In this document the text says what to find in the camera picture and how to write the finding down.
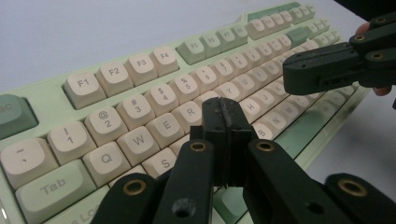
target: green keycap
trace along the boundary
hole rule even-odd
[[[90,223],[107,192],[108,186],[102,187],[80,202],[73,204],[73,206],[67,208],[61,214],[45,222],[45,224]]]
[[[331,94],[331,91],[326,92],[321,99],[275,139],[292,158],[297,157],[320,129],[332,118],[337,109],[341,107],[340,105],[336,107],[336,105],[330,104],[326,100],[326,95]]]
[[[0,140],[38,124],[27,102],[19,96],[0,95]]]
[[[299,27],[294,30],[290,30],[286,33],[286,36],[291,41],[291,48],[297,47],[303,44],[308,38],[308,32],[304,27]]]
[[[235,223],[248,210],[242,192],[242,188],[227,188],[214,194],[213,206],[225,223]]]
[[[177,48],[177,52],[186,61],[187,64],[195,64],[205,59],[205,46],[198,38],[185,40]]]

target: white desk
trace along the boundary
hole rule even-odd
[[[244,12],[281,3],[284,1],[3,0],[0,91],[200,34],[231,23]],[[317,15],[328,19],[344,39],[364,23],[334,1],[312,3]],[[393,93],[383,98],[370,93],[307,172],[321,182],[334,173],[358,175],[396,201]]]

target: keycap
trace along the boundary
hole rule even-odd
[[[235,34],[235,47],[242,46],[248,42],[248,31],[245,26],[236,24],[231,30]]]
[[[126,61],[125,68],[135,86],[139,86],[158,77],[154,63],[147,54],[131,56]]]
[[[96,144],[80,121],[73,121],[53,129],[47,138],[61,165],[82,157],[96,148]]]
[[[108,190],[108,186],[103,186],[83,200],[73,204],[62,213],[52,217],[50,220],[46,221],[45,224],[90,223]]]
[[[158,77],[178,70],[176,55],[174,51],[167,46],[153,50],[149,57],[156,67]]]
[[[263,114],[259,104],[250,98],[241,101],[239,104],[241,105],[245,117],[247,118],[247,122],[249,123],[252,123]]]
[[[291,41],[291,48],[297,47],[303,44],[308,38],[308,32],[303,27],[298,27],[294,30],[290,30],[285,35]]]
[[[4,148],[1,162],[14,189],[58,167],[46,140],[26,139]]]
[[[215,33],[207,33],[200,37],[206,49],[206,58],[213,57],[221,53],[221,42]]]
[[[191,126],[199,126],[202,124],[202,110],[193,101],[189,101],[172,111],[172,115],[181,125],[184,133],[189,133]]]
[[[268,126],[262,124],[260,121],[254,122],[253,128],[260,139],[273,140],[275,137],[273,132],[268,128]]]
[[[138,127],[121,136],[117,139],[117,143],[132,166],[136,166],[160,150],[145,126]]]
[[[213,90],[218,86],[218,79],[209,66],[202,66],[191,73],[198,85],[200,94]]]
[[[242,100],[242,95],[240,90],[235,86],[233,82],[226,82],[214,89],[214,92],[221,96],[232,99],[236,102]]]
[[[247,75],[253,79],[257,90],[261,89],[270,82],[267,73],[261,67],[255,67],[247,72]]]
[[[177,48],[177,52],[187,64],[195,64],[205,59],[205,46],[198,38],[190,38]]]
[[[224,59],[219,59],[210,65],[212,71],[216,74],[219,84],[233,79],[235,72],[230,63]]]
[[[126,98],[117,105],[116,110],[129,130],[145,125],[155,118],[154,110],[146,97],[141,94]]]
[[[109,142],[87,153],[82,160],[98,187],[131,169],[115,142]]]
[[[156,117],[159,117],[178,106],[178,100],[174,91],[165,83],[151,88],[145,93],[145,97],[151,105],[151,108],[154,110]]]
[[[262,63],[262,56],[255,48],[246,49],[243,52],[243,56],[247,59],[247,64],[249,68],[254,68]]]
[[[260,39],[265,35],[265,26],[259,19],[251,20],[245,28],[247,29],[248,36],[254,40]]]
[[[221,52],[225,52],[229,49],[235,48],[235,35],[230,28],[222,28],[216,32],[220,42],[221,42]]]
[[[26,100],[11,94],[0,95],[0,140],[37,124],[35,114]]]
[[[93,111],[84,123],[97,146],[116,140],[128,132],[120,115],[111,106]]]
[[[260,43],[256,46],[258,52],[262,55],[262,60],[267,62],[275,57],[275,54],[272,52],[271,48],[268,46],[267,43]]]
[[[146,127],[158,143],[165,148],[184,135],[184,131],[171,113],[166,113],[150,121]]]
[[[108,63],[102,65],[96,73],[96,78],[107,97],[127,91],[134,86],[134,83],[122,63]]]
[[[216,98],[219,97],[219,95],[217,93],[215,93],[214,91],[207,91],[206,93],[198,96],[197,98],[195,98],[193,101],[200,107],[202,108],[202,103],[205,102],[208,99],[211,98]]]
[[[257,90],[257,85],[248,75],[242,74],[232,80],[232,83],[238,88],[242,99],[252,94]]]
[[[75,109],[106,99],[105,92],[91,72],[69,76],[64,83],[64,90]]]
[[[199,96],[200,90],[191,75],[178,76],[169,83],[169,86],[177,96],[180,105]]]
[[[233,67],[236,76],[245,73],[249,69],[248,60],[241,53],[230,55],[227,61]]]
[[[276,31],[276,24],[271,19],[271,17],[264,16],[264,17],[261,17],[260,20],[262,21],[262,24],[264,24],[264,26],[265,26],[265,30],[264,30],[265,35],[270,35]]]
[[[175,166],[176,156],[169,147],[142,162],[143,167],[153,178],[165,173]]]
[[[18,202],[29,223],[40,223],[95,190],[80,160],[71,161],[22,186]]]
[[[188,142],[190,140],[190,135],[186,134],[184,137],[178,139],[176,142],[172,143],[169,148],[175,153],[176,156],[178,156],[178,153],[180,152],[181,147],[183,144]]]
[[[295,158],[301,152],[317,132],[322,129],[335,114],[337,109],[341,107],[339,104],[334,105],[330,103],[334,92],[336,91],[326,92],[316,103],[308,108],[296,122],[293,122],[285,132],[276,138],[275,141],[279,143],[292,158]]]
[[[248,210],[242,188],[219,189],[213,196],[213,206],[225,223],[235,223]]]

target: sage green keycap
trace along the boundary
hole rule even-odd
[[[206,49],[206,58],[210,58],[221,53],[221,42],[214,32],[202,35],[200,40]]]
[[[187,64],[198,63],[206,57],[205,46],[198,38],[185,40],[177,48],[177,52]]]
[[[93,219],[93,216],[95,216],[99,204],[103,198],[105,198],[108,190],[108,186],[102,187],[45,223],[90,223]]]
[[[248,43],[248,31],[242,24],[236,24],[231,28],[235,34],[235,47]]]
[[[286,36],[291,41],[291,48],[297,47],[303,44],[308,38],[308,31],[304,27],[298,27],[294,30],[290,30],[286,33]]]
[[[90,175],[80,160],[20,187],[17,199],[29,223],[41,223],[95,190]]]
[[[38,124],[26,100],[16,95],[0,95],[0,140]]]
[[[326,92],[275,139],[292,158],[297,157],[341,107],[330,103],[328,99],[332,94],[332,91]]]
[[[213,206],[225,223],[235,223],[248,210],[242,192],[242,188],[227,188],[214,194]]]

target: cream keycap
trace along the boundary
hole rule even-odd
[[[136,86],[151,81],[158,76],[154,63],[146,54],[130,57],[125,63],[125,68]]]
[[[233,79],[234,71],[230,63],[224,59],[219,59],[210,65],[212,71],[217,75],[219,85]]]
[[[160,148],[165,148],[184,135],[184,131],[175,117],[166,113],[150,121],[146,127],[158,143]]]
[[[255,67],[247,72],[247,75],[253,79],[257,90],[267,85],[270,81],[267,73],[261,67]]]
[[[194,101],[177,107],[172,111],[172,115],[175,116],[184,133],[189,133],[191,126],[202,124],[202,110]]]
[[[117,139],[123,153],[132,166],[154,155],[160,150],[145,126],[138,127]]]
[[[245,99],[258,89],[258,86],[253,81],[253,79],[251,79],[251,77],[246,74],[242,74],[234,78],[231,82],[235,85],[236,88],[238,88],[242,99]]]
[[[248,60],[241,53],[234,53],[227,59],[233,67],[234,75],[239,76],[249,69]]]
[[[124,99],[117,105],[116,110],[129,130],[145,125],[155,118],[154,110],[146,97],[141,94]]]
[[[151,108],[154,110],[155,116],[169,112],[178,106],[178,100],[172,88],[165,83],[151,88],[145,93]]]
[[[248,123],[252,123],[263,114],[259,104],[250,98],[241,101],[239,104],[244,111]]]
[[[47,138],[61,165],[80,158],[96,148],[96,144],[80,121],[73,121],[53,129]]]
[[[85,126],[87,126],[97,146],[116,140],[128,132],[120,115],[111,106],[92,112],[85,118]]]
[[[214,91],[207,91],[206,93],[198,96],[197,98],[195,98],[193,101],[200,107],[202,108],[202,103],[205,102],[208,99],[211,98],[216,98],[219,97],[219,95],[217,93],[215,93]]]
[[[122,63],[102,65],[96,73],[107,97],[131,89],[134,84]]]
[[[175,92],[180,105],[199,96],[198,85],[191,75],[175,77],[175,79],[169,83],[169,86]]]
[[[131,169],[131,165],[115,142],[109,142],[89,152],[82,159],[97,187],[102,187]]]
[[[27,139],[6,147],[0,158],[14,189],[58,167],[46,140],[42,138]]]
[[[64,83],[64,90],[75,109],[106,99],[105,92],[91,72],[69,76]]]
[[[218,78],[209,66],[202,66],[191,73],[198,85],[200,94],[213,90],[218,86]]]
[[[167,46],[153,50],[149,57],[154,63],[158,77],[178,70],[175,52]]]
[[[80,160],[53,170],[16,191],[28,223],[42,223],[96,189]]]
[[[176,156],[172,150],[167,147],[151,158],[142,162],[143,167],[153,178],[157,178],[166,171],[175,166]]]
[[[241,91],[233,82],[226,82],[214,89],[214,92],[221,97],[232,99],[236,102],[242,100]]]

